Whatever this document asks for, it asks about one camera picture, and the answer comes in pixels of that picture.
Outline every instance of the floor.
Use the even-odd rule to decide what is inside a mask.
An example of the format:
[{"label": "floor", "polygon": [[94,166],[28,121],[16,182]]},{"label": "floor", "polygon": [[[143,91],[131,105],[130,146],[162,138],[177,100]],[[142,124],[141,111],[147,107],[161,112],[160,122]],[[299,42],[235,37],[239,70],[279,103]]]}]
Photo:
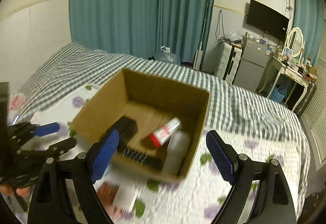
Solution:
[{"label": "floor", "polygon": [[[307,135],[307,131],[305,130],[301,119],[299,119],[299,120],[300,120],[302,129],[304,130],[304,133]],[[326,183],[326,165],[321,167],[318,171],[316,171],[316,164],[315,164],[315,159],[313,158],[310,141],[309,141],[309,147],[310,147],[311,159],[310,159],[310,166],[309,166],[309,171],[308,171],[308,186],[307,186],[306,197],[308,197],[312,193],[322,191],[322,189],[325,188],[325,183]]]}]

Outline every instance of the hand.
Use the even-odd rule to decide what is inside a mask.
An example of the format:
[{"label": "hand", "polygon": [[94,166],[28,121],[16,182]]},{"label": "hand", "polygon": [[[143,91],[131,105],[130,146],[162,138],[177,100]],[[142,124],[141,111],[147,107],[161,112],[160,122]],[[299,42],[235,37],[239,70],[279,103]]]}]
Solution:
[{"label": "hand", "polygon": [[[16,189],[16,194],[23,198],[27,197],[29,195],[29,192],[30,192],[29,187]],[[10,186],[2,185],[2,184],[0,184],[0,193],[7,196],[13,196],[15,194]]]}]

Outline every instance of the white suitcase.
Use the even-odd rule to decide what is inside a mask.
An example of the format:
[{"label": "white suitcase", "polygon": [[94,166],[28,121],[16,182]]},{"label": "white suitcase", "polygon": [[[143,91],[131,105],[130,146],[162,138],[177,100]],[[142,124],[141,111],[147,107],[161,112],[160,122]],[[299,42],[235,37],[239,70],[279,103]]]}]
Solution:
[{"label": "white suitcase", "polygon": [[232,83],[237,73],[242,50],[223,42],[220,44],[214,76]]}]

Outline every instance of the blue basket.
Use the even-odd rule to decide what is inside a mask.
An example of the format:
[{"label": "blue basket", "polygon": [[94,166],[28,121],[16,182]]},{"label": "blue basket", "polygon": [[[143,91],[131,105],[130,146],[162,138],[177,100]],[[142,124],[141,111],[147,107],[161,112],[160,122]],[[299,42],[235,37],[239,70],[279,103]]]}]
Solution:
[{"label": "blue basket", "polygon": [[280,104],[285,96],[286,96],[286,89],[276,84],[269,98],[274,102]]}]

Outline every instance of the bed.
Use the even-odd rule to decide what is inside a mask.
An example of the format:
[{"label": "bed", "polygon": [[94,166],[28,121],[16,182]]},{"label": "bed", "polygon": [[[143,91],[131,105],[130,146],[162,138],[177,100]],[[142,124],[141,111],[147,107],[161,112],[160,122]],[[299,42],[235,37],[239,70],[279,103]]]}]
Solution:
[{"label": "bed", "polygon": [[[61,105],[61,109],[66,108],[65,113],[69,115],[69,107],[65,106],[65,102],[69,101],[67,98],[85,93],[89,85],[93,85],[93,91],[96,91],[121,68],[171,78],[209,91],[211,101],[205,131],[218,131],[238,153],[246,151],[252,159],[265,161],[272,155],[280,160],[286,178],[291,182],[290,189],[299,217],[307,189],[310,151],[298,118],[282,105],[210,74],[131,55],[90,51],[71,43],[56,52],[21,89],[28,100],[21,111],[20,121],[31,120],[35,112],[38,112],[39,120],[45,120],[51,116],[50,110],[58,105]],[[142,217],[135,217],[133,223],[193,223],[194,220],[197,223],[198,220],[201,220],[199,223],[210,223],[210,218],[220,208],[218,203],[223,203],[223,194],[228,193],[229,186],[223,183],[220,176],[212,178],[217,177],[218,173],[209,157],[205,156],[207,152],[202,140],[187,177],[189,180],[177,186],[153,184],[135,178],[146,210]],[[114,181],[125,177],[112,169],[106,179]],[[104,180],[97,183],[97,188]],[[211,192],[213,197],[207,198],[205,192]],[[194,201],[200,199],[204,204],[207,199],[211,201],[203,208],[196,209]],[[167,213],[158,215],[155,210],[158,207]],[[128,217],[119,219],[117,223],[128,223]]]}]

